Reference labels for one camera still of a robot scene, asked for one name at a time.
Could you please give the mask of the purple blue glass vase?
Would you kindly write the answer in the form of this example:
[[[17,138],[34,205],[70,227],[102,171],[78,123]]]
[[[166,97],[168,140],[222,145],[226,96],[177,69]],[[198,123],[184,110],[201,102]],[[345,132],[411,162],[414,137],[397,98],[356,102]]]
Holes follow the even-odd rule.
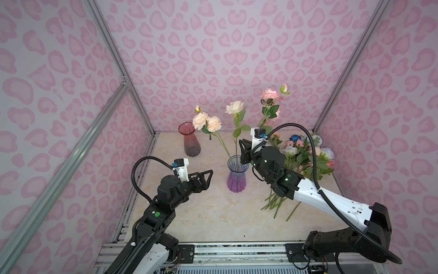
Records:
[[[241,163],[241,156],[234,155],[228,160],[229,176],[227,179],[227,187],[233,193],[240,193],[246,188],[246,171],[248,164]]]

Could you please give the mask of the cream rose flower stem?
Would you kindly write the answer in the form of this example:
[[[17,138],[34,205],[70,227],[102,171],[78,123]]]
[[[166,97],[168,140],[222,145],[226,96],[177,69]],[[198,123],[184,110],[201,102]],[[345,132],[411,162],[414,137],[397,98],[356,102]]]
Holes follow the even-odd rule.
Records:
[[[231,102],[229,105],[226,106],[226,111],[228,115],[231,115],[233,117],[233,123],[235,126],[235,129],[232,133],[233,140],[235,142],[235,156],[236,156],[236,165],[238,165],[238,138],[241,135],[242,131],[249,131],[250,126],[247,124],[243,124],[243,120],[246,114],[246,109],[244,107],[244,103],[236,100],[234,102]]]

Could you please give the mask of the peach carnation flower stem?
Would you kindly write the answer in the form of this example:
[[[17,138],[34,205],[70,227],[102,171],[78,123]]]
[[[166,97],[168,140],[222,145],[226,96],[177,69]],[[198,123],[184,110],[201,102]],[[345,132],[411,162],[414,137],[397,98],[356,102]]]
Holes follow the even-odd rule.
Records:
[[[199,105],[196,105],[194,108],[196,115],[192,119],[192,124],[195,130],[202,131],[205,134],[208,134],[210,137],[216,137],[222,147],[224,148],[227,156],[230,158],[231,154],[225,144],[223,138],[220,135],[220,130],[222,128],[222,122],[217,116],[210,116],[208,113],[204,112]]]

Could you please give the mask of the pink carnation flower stem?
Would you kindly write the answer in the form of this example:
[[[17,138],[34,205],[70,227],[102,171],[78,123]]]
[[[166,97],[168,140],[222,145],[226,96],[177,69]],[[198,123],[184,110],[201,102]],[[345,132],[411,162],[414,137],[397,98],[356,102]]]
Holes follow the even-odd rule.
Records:
[[[279,104],[284,100],[285,96],[289,94],[289,86],[287,84],[283,84],[279,90],[268,87],[262,92],[262,119],[258,123],[259,128],[263,129],[279,119]]]

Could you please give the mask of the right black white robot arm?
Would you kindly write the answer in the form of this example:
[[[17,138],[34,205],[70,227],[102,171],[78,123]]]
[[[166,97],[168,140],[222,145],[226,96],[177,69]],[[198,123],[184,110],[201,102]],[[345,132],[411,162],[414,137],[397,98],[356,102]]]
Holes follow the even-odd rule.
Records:
[[[275,194],[313,206],[347,224],[330,232],[311,231],[302,252],[317,260],[335,253],[358,253],[368,260],[400,264],[390,251],[392,226],[389,211],[380,203],[356,202],[324,188],[284,167],[285,155],[275,147],[258,148],[254,140],[239,140],[241,163],[251,164]]]

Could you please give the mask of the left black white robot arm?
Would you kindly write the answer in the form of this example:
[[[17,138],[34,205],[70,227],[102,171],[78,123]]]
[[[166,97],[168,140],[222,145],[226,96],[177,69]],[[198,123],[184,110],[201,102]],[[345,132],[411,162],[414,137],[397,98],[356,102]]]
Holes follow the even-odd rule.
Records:
[[[164,177],[157,195],[132,227],[132,236],[106,274],[153,274],[166,262],[177,260],[179,241],[165,231],[176,208],[189,196],[209,188],[213,171],[195,172],[183,181],[176,174]]]

